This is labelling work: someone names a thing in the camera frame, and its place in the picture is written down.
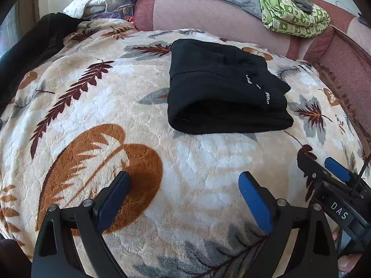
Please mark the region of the person right hand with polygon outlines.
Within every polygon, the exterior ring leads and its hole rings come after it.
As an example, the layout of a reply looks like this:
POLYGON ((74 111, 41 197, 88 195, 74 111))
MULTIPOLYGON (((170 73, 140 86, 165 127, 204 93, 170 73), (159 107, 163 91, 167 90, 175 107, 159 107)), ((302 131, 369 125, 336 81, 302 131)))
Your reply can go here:
MULTIPOLYGON (((339 234, 340 234, 340 228, 337 227, 332 232, 332 237, 335 242, 338 241, 339 234)), ((355 265, 357 264, 361 256, 362 256, 361 253, 355 253, 355 254, 340 257, 338 259, 339 271, 344 272, 344 273, 351 272, 351 270, 355 267, 355 265)))

